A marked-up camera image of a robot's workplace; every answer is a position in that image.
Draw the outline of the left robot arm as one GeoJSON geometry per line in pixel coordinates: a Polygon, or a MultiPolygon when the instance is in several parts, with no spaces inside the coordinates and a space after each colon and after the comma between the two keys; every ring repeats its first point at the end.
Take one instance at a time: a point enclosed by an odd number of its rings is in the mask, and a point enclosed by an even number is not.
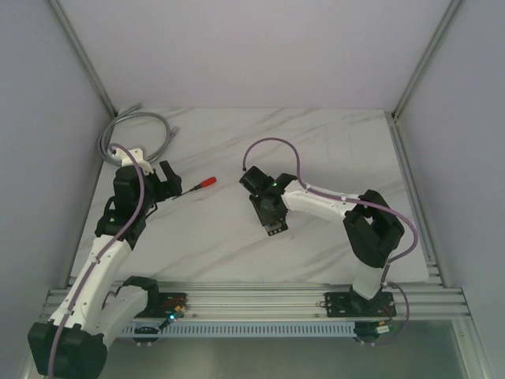
{"type": "Polygon", "coordinates": [[[151,208],[181,194],[181,177],[160,162],[161,180],[148,164],[115,172],[114,194],[95,229],[92,249],[61,305],[46,322],[36,322],[28,344],[39,374],[49,378],[97,378],[110,345],[140,314],[154,317],[162,299],[156,280],[131,276],[114,295],[109,291],[132,253],[151,208]]]}

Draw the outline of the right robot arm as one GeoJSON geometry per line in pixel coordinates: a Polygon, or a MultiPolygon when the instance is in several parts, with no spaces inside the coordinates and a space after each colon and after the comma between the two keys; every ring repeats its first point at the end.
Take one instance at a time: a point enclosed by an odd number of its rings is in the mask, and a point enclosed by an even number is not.
{"type": "Polygon", "coordinates": [[[310,192],[292,174],[283,173],[272,178],[256,166],[250,167],[239,182],[249,191],[249,200],[270,236],[288,229],[289,211],[305,212],[343,225],[358,259],[357,271],[347,293],[325,296],[328,315],[372,317],[385,314],[393,298],[382,292],[381,278],[390,255],[405,234],[397,216],[382,209],[337,201],[337,193],[323,196],[321,189],[310,192]]]}

